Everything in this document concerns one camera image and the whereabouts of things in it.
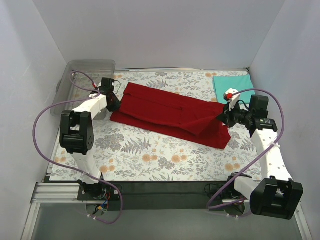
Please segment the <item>red t shirt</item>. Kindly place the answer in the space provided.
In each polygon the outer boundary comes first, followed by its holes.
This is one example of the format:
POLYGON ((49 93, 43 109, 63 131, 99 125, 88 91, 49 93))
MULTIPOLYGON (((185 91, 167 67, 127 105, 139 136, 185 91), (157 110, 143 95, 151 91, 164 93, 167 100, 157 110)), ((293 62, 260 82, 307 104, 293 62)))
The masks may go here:
POLYGON ((110 120, 216 149, 231 140, 217 117, 223 104, 129 83, 110 120))

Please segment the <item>clear plastic bin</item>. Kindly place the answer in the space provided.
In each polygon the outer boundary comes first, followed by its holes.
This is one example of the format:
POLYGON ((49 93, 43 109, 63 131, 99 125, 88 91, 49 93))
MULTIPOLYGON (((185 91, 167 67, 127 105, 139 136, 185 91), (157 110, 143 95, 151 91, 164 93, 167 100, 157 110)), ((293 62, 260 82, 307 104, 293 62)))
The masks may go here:
POLYGON ((113 78, 116 68, 114 60, 70 61, 56 87, 53 103, 82 100, 89 97, 91 90, 101 85, 102 78, 113 78))

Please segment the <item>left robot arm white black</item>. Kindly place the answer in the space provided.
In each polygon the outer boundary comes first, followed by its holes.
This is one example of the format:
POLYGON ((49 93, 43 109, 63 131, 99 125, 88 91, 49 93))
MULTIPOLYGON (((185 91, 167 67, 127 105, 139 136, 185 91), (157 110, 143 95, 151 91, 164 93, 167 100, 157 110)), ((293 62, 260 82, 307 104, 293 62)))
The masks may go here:
POLYGON ((95 141, 93 119, 106 111, 112 113, 120 108, 121 102, 114 89, 115 80, 103 77, 97 87, 99 96, 93 92, 90 100, 86 100, 73 110, 64 110, 60 118, 60 146, 71 154, 77 167, 83 171, 82 180, 77 182, 84 193, 95 200, 103 199, 107 191, 98 181, 102 174, 92 152, 95 141))

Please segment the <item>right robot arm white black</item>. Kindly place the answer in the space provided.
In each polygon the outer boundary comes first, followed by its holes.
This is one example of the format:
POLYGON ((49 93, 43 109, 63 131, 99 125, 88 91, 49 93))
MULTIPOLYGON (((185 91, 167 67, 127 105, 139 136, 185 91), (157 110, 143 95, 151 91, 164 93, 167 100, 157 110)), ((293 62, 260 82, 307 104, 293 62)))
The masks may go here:
POLYGON ((304 189, 301 183, 293 180, 285 166, 278 145, 282 133, 268 117, 268 97, 252 95, 247 110, 241 109, 239 94, 230 92, 223 97, 227 104, 218 119, 230 128, 240 124, 249 131, 258 154, 262 180, 257 183, 240 171, 232 174, 222 188, 232 199, 245 197, 254 215, 290 220, 304 189))

